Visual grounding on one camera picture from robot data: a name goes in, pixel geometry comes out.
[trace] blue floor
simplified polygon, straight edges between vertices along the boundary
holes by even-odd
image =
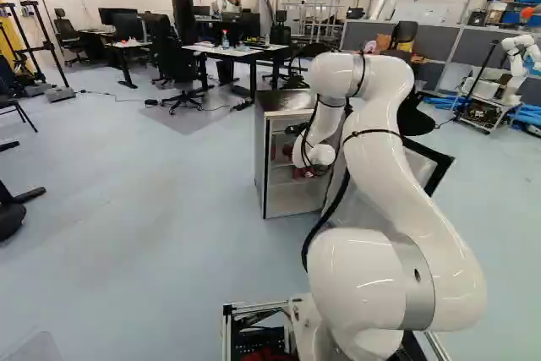
[[[151,76],[138,70],[137,90],[117,85],[111,68],[68,79],[120,98],[175,93]],[[214,95],[210,107],[237,101]],[[0,354],[48,331],[66,361],[216,360],[222,304],[308,289],[300,247],[315,215],[261,220],[253,108],[170,117],[99,95],[24,106],[40,133],[16,114],[0,118],[0,139],[21,142],[1,154],[0,174],[15,193],[42,185],[47,194],[0,248]],[[438,121],[448,114],[424,109]],[[441,335],[447,350],[455,360],[536,356],[540,140],[455,123],[421,140],[457,158],[435,199],[489,284],[485,318]]]

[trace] small robot arm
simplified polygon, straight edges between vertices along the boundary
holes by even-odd
[[[309,70],[318,103],[293,163],[332,163],[335,151],[320,143],[338,130],[346,98],[363,98],[345,119],[342,150],[358,192],[393,225],[332,228],[309,246],[315,308],[355,361],[390,357],[403,330],[466,328],[486,306],[477,260],[407,163],[396,112],[413,81],[406,63],[387,56],[327,52]]]

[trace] gray cabinet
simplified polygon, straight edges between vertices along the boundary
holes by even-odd
[[[328,174],[306,178],[291,162],[296,137],[287,126],[310,119],[314,98],[302,90],[258,92],[255,103],[255,186],[263,218],[321,209]]]

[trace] gray partition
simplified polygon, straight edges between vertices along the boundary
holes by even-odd
[[[467,65],[473,65],[480,67],[483,65],[483,61],[487,56],[487,53],[490,49],[490,42],[492,40],[502,41],[504,38],[518,36],[519,33],[515,35],[511,33],[506,33],[496,30],[476,30],[464,28],[462,32],[462,37],[458,42],[458,47],[455,50],[453,55],[453,63],[466,63]],[[487,67],[489,68],[499,68],[502,61],[505,64],[502,66],[503,69],[509,69],[509,63],[506,61],[507,54],[503,50],[500,44],[498,44],[490,57]]]
[[[375,40],[378,34],[390,34],[392,23],[372,22],[368,20],[348,20],[342,34],[341,49],[344,51],[357,51],[366,41]]]
[[[358,50],[366,41],[375,40],[378,34],[391,34],[395,24],[396,22],[348,20],[342,37],[342,50]],[[420,25],[413,50],[429,59],[446,61],[459,30],[458,27],[443,25]]]
[[[541,106],[541,80],[526,78],[517,94],[522,96],[521,101],[524,103]]]
[[[413,50],[435,61],[447,61],[458,31],[460,31],[458,27],[420,25],[413,43]]]
[[[415,79],[425,80],[424,89],[433,90],[440,80],[441,73],[445,65],[443,63],[423,63],[418,66],[413,65]]]

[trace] black desk leg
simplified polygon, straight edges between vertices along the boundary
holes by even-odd
[[[280,51],[275,52],[275,55],[272,58],[272,80],[270,81],[272,90],[278,89],[278,78],[280,77],[280,65],[281,65],[281,58],[279,54],[281,54]]]
[[[132,77],[129,76],[128,62],[126,61],[126,53],[123,48],[118,48],[118,59],[120,59],[120,67],[124,73],[124,80],[119,80],[118,83],[131,89],[137,89],[137,85],[134,85]]]
[[[202,52],[197,57],[197,70],[199,71],[199,80],[201,81],[201,90],[207,91],[214,88],[214,85],[209,85],[209,78],[206,73],[206,52]]]
[[[257,91],[257,61],[254,59],[250,63],[250,98],[252,102],[255,100],[255,92]]]

